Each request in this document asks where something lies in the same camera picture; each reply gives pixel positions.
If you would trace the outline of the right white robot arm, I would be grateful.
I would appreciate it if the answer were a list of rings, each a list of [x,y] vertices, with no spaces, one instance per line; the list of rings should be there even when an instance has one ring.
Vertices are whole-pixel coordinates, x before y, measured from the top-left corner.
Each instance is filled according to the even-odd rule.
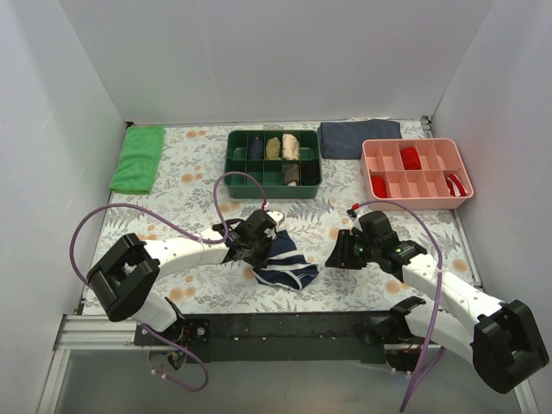
[[[506,303],[441,270],[425,248],[400,240],[381,211],[359,216],[352,229],[341,230],[325,265],[361,270],[370,263],[426,296],[407,298],[390,309],[383,324],[397,341],[422,337],[458,354],[499,393],[508,393],[549,364],[526,304]]]

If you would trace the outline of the navy white-trimmed underwear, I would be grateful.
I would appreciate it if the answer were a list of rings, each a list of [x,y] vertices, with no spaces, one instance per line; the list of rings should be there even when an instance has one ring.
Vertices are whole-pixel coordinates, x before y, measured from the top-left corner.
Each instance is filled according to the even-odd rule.
[[[299,292],[317,278],[319,267],[308,262],[288,232],[281,230],[270,249],[267,264],[254,267],[253,275],[259,284]]]

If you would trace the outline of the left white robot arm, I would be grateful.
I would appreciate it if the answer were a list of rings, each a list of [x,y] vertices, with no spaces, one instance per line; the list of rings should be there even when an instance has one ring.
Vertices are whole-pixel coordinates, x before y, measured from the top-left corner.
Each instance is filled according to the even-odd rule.
[[[136,234],[124,235],[88,272],[87,281],[110,321],[131,318],[153,329],[162,343],[173,345],[182,338],[184,318],[172,300],[153,292],[157,279],[231,261],[263,267],[284,221],[281,212],[256,210],[244,221],[227,221],[229,237],[217,244],[207,241],[223,236],[222,223],[206,229],[197,241],[142,241]]]

